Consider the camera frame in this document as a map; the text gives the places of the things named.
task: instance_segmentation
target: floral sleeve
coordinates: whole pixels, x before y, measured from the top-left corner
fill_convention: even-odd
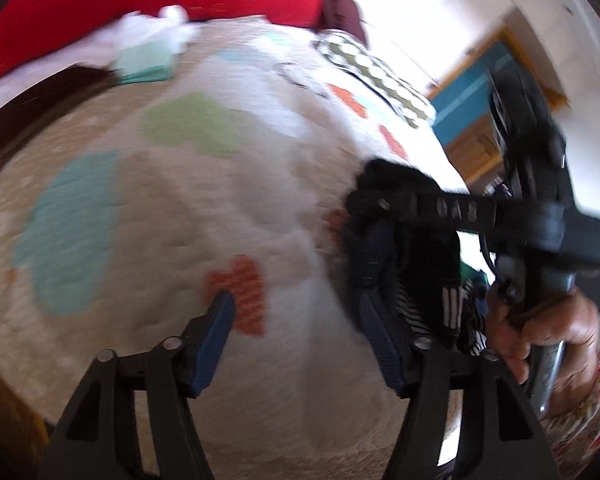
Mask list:
[[[593,390],[574,410],[542,421],[563,480],[574,480],[600,448],[600,359]]]

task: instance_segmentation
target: bed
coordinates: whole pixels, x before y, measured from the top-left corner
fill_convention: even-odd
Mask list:
[[[108,65],[113,34],[3,77],[0,106],[70,64]],[[85,102],[0,173],[0,373],[49,421],[98,350],[145,351],[237,286],[191,405],[217,478],[381,475],[406,405],[339,305],[342,199],[373,157],[466,187],[428,124],[411,128],[314,39],[258,17],[200,25],[173,79]],[[461,245],[484,267],[475,237]]]

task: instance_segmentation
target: green patch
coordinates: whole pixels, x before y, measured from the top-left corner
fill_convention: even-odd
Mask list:
[[[238,152],[241,114],[193,92],[151,108],[142,118],[142,136],[152,144],[190,144],[200,155]]]

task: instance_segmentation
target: blue gripper pad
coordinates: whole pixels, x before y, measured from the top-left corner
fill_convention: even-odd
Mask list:
[[[384,382],[400,396],[405,387],[400,352],[382,322],[374,306],[374,300],[368,293],[363,293],[360,298],[360,320],[366,338],[376,355]]]
[[[224,344],[234,323],[234,297],[225,290],[218,292],[205,314],[208,317],[206,334],[194,359],[194,375],[190,389],[195,397],[211,384],[220,361]]]

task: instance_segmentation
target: hand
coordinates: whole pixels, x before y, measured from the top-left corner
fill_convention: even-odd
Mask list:
[[[562,366],[549,400],[548,416],[568,412],[590,393],[598,371],[598,308],[579,290],[545,301],[525,315],[522,330],[507,319],[509,306],[492,287],[487,294],[487,348],[496,351],[509,365],[520,384],[529,376],[525,359],[531,345],[568,343]]]

